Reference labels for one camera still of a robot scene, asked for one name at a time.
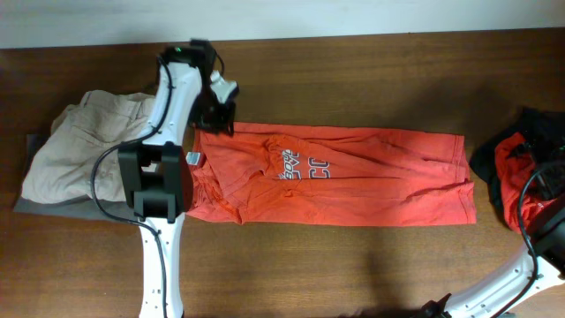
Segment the orange soccer t-shirt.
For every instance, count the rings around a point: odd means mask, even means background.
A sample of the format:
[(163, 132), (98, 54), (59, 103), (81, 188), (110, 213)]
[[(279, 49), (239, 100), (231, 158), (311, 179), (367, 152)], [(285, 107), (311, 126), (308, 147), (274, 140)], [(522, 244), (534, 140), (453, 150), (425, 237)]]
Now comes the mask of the orange soccer t-shirt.
[(473, 224), (464, 138), (388, 128), (238, 123), (199, 132), (191, 216), (213, 223)]

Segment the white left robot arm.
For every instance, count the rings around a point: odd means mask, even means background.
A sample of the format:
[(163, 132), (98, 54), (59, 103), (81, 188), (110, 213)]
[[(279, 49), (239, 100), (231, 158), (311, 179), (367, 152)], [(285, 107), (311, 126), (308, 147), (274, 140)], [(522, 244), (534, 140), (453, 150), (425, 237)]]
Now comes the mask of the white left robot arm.
[(117, 159), (124, 196), (140, 229), (143, 293), (140, 316), (181, 317), (180, 239), (193, 181), (183, 149), (189, 128), (234, 132), (238, 84), (223, 78), (211, 42), (192, 40), (158, 57), (158, 89), (147, 123)]

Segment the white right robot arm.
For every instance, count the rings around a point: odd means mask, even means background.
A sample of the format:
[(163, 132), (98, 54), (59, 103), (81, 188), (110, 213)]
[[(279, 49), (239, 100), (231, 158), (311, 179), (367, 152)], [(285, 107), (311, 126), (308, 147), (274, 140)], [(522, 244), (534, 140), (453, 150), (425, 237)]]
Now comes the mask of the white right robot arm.
[(526, 299), (564, 283), (564, 198), (551, 202), (528, 229), (537, 253), (526, 246), (472, 287), (440, 301), (428, 301), (417, 318), (500, 317)]

